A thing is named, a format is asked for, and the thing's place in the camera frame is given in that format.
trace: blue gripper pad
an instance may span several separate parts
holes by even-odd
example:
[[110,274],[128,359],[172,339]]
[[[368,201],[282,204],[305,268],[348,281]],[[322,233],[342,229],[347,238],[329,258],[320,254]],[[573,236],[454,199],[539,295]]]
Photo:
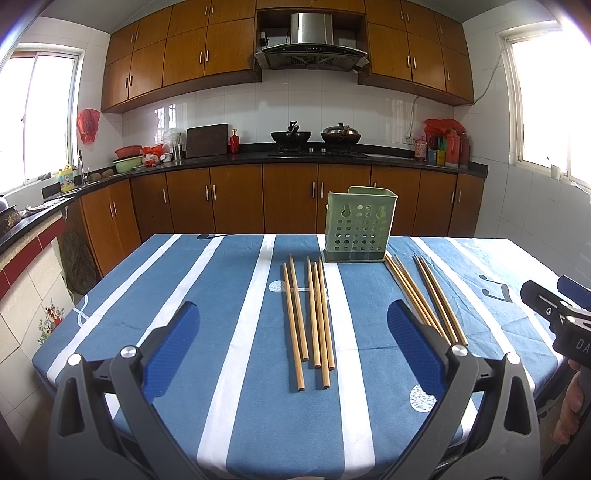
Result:
[[397,300],[388,308],[388,328],[423,391],[441,400],[447,390],[447,368],[421,331],[432,327],[419,324],[404,302]]
[[173,327],[144,368],[142,392],[148,403],[168,390],[199,332],[199,309],[193,304],[185,304],[174,314],[171,322],[174,323]]

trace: red plastic bag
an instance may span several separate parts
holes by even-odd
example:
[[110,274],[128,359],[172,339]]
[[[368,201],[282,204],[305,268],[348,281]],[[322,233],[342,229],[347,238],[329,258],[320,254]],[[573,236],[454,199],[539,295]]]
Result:
[[95,142],[96,132],[99,129],[99,118],[100,112],[92,108],[85,108],[76,117],[78,133],[84,145]]

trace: green bowl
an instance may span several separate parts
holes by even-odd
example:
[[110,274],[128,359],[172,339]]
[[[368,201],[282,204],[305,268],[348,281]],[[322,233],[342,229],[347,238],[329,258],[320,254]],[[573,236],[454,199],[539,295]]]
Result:
[[113,165],[117,170],[117,173],[126,173],[132,171],[134,167],[139,167],[142,164],[142,155],[138,157],[126,158],[124,160],[114,160]]

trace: window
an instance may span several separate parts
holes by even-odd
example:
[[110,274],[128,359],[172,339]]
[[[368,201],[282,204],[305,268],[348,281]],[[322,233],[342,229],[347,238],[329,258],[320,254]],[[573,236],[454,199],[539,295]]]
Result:
[[591,45],[574,26],[542,22],[511,29],[505,66],[518,161],[591,184]]
[[0,71],[0,193],[72,158],[72,92],[78,56],[18,51]]

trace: red bottle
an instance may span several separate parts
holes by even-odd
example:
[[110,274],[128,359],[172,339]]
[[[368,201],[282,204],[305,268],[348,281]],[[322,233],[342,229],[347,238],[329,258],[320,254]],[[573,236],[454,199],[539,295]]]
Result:
[[238,150],[240,150],[240,137],[236,135],[236,132],[237,130],[233,128],[230,137],[230,152],[232,153],[238,153]]

